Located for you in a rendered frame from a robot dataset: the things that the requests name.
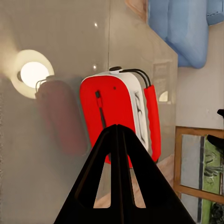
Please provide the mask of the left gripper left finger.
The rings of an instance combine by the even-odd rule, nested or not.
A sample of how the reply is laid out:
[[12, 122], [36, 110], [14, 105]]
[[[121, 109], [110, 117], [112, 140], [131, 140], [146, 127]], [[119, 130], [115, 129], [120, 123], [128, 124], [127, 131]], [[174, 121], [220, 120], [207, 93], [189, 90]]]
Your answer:
[[[111, 153], [111, 206], [93, 208]], [[102, 130], [54, 224], [124, 224], [117, 125]]]

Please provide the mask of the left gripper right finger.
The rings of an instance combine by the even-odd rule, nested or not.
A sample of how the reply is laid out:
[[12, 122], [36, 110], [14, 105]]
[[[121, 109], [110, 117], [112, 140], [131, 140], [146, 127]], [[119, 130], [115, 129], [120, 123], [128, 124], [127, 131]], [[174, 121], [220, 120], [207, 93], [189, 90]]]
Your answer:
[[[124, 224], [196, 224], [133, 130], [117, 130]], [[135, 205], [128, 156], [146, 208]]]

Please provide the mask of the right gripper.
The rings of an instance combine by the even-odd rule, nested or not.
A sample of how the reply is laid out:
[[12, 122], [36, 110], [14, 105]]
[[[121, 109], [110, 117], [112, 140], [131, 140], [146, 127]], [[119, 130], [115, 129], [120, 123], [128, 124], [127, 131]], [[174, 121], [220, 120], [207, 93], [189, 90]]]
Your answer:
[[[217, 114], [224, 116], [224, 109], [218, 110]], [[207, 135], [207, 140], [220, 150], [224, 150], [224, 139], [215, 137], [211, 134]]]

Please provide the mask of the radio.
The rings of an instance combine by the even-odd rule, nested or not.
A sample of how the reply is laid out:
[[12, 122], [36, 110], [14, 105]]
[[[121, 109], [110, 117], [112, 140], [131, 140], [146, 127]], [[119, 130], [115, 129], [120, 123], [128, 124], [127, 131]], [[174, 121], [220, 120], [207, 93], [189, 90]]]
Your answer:
[[[120, 124], [133, 130], [148, 151], [142, 89], [132, 72], [138, 73], [146, 84], [144, 93], [150, 121], [152, 160], [158, 164], [161, 155], [161, 130], [156, 92], [149, 76], [139, 69], [123, 70], [119, 66], [112, 67], [109, 71], [83, 80], [80, 86], [80, 99], [91, 146], [94, 147], [102, 130]], [[133, 169], [129, 156], [128, 160], [129, 168]], [[111, 164], [111, 153], [106, 156], [105, 163]]]

